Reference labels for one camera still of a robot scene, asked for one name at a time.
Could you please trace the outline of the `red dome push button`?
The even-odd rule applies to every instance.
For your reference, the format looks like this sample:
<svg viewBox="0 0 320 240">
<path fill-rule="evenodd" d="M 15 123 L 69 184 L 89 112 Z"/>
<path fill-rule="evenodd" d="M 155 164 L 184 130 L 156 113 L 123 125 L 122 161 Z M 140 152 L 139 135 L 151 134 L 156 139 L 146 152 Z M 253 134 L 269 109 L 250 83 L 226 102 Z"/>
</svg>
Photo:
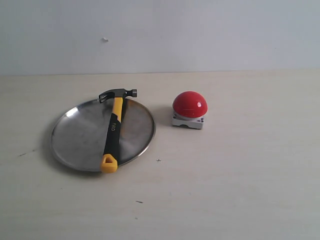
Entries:
<svg viewBox="0 0 320 240">
<path fill-rule="evenodd" d="M 172 103 L 171 124 L 175 127 L 185 126 L 190 129 L 202 130 L 208 104 L 198 92 L 185 91 L 180 93 Z"/>
</svg>

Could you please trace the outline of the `round stainless steel plate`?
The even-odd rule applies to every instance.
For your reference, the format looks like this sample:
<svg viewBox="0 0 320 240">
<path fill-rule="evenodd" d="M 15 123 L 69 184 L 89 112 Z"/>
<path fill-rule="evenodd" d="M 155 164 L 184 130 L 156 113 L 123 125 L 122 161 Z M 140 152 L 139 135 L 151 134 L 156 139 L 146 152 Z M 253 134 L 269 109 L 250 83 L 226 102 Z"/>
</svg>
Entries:
<svg viewBox="0 0 320 240">
<path fill-rule="evenodd" d="M 61 164 L 77 171 L 99 173 L 113 100 L 83 102 L 66 112 L 55 124 L 50 149 Z M 123 102 L 119 137 L 123 166 L 141 156 L 156 132 L 156 123 L 147 107 L 127 98 Z"/>
</svg>

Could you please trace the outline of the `yellow black claw hammer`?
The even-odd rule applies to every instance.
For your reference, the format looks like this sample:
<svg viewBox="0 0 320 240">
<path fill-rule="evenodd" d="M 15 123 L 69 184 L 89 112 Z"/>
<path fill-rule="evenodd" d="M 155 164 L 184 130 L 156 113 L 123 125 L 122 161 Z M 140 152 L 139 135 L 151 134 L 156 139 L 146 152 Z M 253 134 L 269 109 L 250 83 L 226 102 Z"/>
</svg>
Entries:
<svg viewBox="0 0 320 240">
<path fill-rule="evenodd" d="M 137 89 L 126 90 L 124 88 L 118 88 L 107 90 L 98 96 L 101 104 L 106 100 L 113 99 L 113 107 L 100 164 L 100 169 L 103 173 L 111 174 L 118 169 L 123 102 L 126 97 L 136 98 L 137 95 Z"/>
</svg>

